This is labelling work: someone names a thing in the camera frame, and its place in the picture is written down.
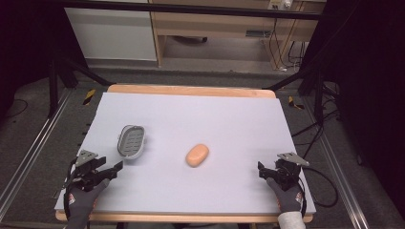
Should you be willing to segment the yellow black floor tape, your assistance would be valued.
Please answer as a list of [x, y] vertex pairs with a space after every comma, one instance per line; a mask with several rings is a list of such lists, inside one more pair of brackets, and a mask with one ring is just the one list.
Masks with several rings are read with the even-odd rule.
[[305, 106], [301, 104], [296, 104], [292, 96], [288, 97], [288, 105], [289, 107], [296, 108], [298, 110], [305, 110]]
[[96, 89], [91, 89], [86, 93], [86, 96], [83, 100], [82, 105], [88, 105], [92, 100], [93, 96], [95, 95]]

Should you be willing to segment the grey soap dish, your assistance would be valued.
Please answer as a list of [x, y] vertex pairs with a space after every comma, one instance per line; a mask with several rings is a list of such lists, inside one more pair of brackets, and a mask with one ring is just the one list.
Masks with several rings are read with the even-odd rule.
[[126, 159], [135, 159], [141, 156], [145, 142], [145, 129], [142, 126], [127, 125], [119, 135], [117, 151]]

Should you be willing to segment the person's left hand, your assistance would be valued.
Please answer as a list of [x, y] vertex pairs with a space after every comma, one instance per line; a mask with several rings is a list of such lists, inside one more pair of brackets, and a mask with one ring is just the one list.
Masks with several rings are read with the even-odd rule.
[[92, 191], [85, 192], [73, 188], [68, 193], [68, 217], [67, 226], [64, 229], [85, 229], [90, 215], [95, 208], [96, 200], [100, 193], [110, 184], [109, 179], [103, 179]]

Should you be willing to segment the white power strip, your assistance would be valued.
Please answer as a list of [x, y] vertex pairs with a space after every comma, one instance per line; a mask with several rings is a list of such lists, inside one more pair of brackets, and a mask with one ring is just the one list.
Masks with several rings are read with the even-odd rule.
[[289, 10], [293, 0], [269, 0], [269, 10]]

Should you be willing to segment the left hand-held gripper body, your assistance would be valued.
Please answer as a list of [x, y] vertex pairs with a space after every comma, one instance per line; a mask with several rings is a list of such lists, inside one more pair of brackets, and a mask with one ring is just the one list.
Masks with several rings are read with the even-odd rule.
[[98, 154], [81, 150], [74, 162], [75, 169], [68, 176], [67, 186], [92, 191], [103, 180], [98, 174], [99, 170], [94, 168], [96, 158]]

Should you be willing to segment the wooden desk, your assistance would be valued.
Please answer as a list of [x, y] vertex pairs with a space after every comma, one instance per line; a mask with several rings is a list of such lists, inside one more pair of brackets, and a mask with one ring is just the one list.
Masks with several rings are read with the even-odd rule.
[[[269, 0], [148, 0], [152, 4], [226, 7], [268, 10]], [[293, 0], [289, 10], [321, 13], [327, 0]], [[259, 38], [271, 66], [286, 66], [289, 45], [311, 40], [317, 23], [312, 20], [153, 12], [152, 25], [157, 42], [168, 36]]]

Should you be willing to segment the metal floor rail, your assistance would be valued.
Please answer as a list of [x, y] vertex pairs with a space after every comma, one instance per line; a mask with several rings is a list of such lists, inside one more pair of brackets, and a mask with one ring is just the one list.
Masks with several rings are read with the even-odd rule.
[[22, 161], [12, 174], [11, 180], [7, 184], [5, 190], [0, 194], [0, 222], [10, 209], [12, 202], [51, 135], [58, 119], [64, 112], [72, 92], [72, 89], [63, 90], [61, 97], [56, 100], [56, 108], [54, 112], [46, 119], [29, 150], [25, 153]]
[[[329, 98], [326, 101], [323, 101], [321, 98], [320, 119], [328, 119], [326, 117], [327, 115], [337, 112], [337, 107], [332, 101], [334, 100]], [[303, 98], [303, 102], [306, 106], [313, 105], [314, 107], [316, 103], [315, 101], [310, 101], [309, 98]], [[338, 199], [343, 202], [354, 229], [370, 229], [370, 225], [366, 220], [352, 187], [350, 186], [350, 183], [334, 154], [330, 141], [325, 132], [325, 126], [321, 125], [321, 127], [317, 127], [317, 131], [319, 130], [321, 130], [321, 134], [319, 134], [316, 139], [320, 144], [321, 152], [329, 166], [332, 181], [338, 193]]]

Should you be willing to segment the orange bread roll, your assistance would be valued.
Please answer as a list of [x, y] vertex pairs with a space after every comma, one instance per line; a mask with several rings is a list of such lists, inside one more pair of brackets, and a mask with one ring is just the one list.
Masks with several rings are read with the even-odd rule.
[[185, 161], [190, 167], [198, 167], [201, 165], [209, 154], [209, 149], [204, 144], [195, 145], [186, 155]]

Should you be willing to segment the black metal stand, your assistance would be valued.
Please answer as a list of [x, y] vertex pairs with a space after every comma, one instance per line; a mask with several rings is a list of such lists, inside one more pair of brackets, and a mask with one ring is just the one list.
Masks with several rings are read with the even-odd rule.
[[58, 109], [58, 79], [62, 80], [66, 88], [75, 88], [78, 84], [75, 72], [86, 75], [102, 86], [114, 85], [114, 82], [102, 78], [68, 57], [55, 57], [49, 64], [50, 111], [48, 117], [52, 117]]
[[295, 73], [272, 86], [265, 87], [265, 90], [275, 92], [299, 78], [302, 78], [302, 82], [298, 89], [299, 95], [309, 95], [312, 90], [315, 90], [313, 115], [315, 120], [322, 125], [324, 121], [322, 112], [323, 76], [321, 74], [321, 64], [319, 62], [311, 61], [303, 70], [300, 70], [298, 73]]

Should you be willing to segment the black curtain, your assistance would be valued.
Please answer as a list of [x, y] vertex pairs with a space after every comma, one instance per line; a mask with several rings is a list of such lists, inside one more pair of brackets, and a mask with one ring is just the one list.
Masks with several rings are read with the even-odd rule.
[[64, 8], [39, 0], [0, 0], [0, 120], [19, 88], [49, 75], [54, 52], [87, 65]]
[[405, 0], [326, 0], [304, 65], [338, 84], [359, 153], [405, 219]]

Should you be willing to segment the person's right hand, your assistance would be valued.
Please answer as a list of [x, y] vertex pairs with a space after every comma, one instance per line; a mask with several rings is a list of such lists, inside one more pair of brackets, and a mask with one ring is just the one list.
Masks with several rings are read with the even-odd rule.
[[301, 188], [297, 184], [294, 184], [288, 190], [284, 191], [271, 177], [266, 180], [266, 183], [275, 193], [279, 209], [282, 213], [301, 211], [303, 194]]

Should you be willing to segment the black horizontal frame bar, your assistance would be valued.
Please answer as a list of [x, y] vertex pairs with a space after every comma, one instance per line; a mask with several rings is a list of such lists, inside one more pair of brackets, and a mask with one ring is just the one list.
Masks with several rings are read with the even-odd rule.
[[282, 10], [253, 10], [226, 7], [189, 6], [171, 4], [129, 3], [90, 0], [56, 0], [56, 4], [66, 8], [92, 10], [131, 10], [167, 13], [189, 13], [207, 15], [244, 16], [261, 18], [283, 18], [300, 20], [322, 20], [325, 15], [316, 12], [282, 11]]

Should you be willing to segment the white cabinet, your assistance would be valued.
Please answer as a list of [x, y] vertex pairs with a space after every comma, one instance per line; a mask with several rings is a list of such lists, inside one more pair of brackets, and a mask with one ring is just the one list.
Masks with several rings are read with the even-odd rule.
[[86, 59], [157, 60], [148, 11], [66, 8], [65, 12]]

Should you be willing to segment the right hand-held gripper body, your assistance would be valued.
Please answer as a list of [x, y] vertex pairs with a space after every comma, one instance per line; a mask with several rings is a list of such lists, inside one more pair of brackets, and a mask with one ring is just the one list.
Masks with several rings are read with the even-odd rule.
[[295, 153], [283, 153], [278, 157], [275, 162], [276, 172], [279, 175], [277, 183], [283, 191], [286, 191], [298, 183], [302, 167], [309, 167], [309, 162]]

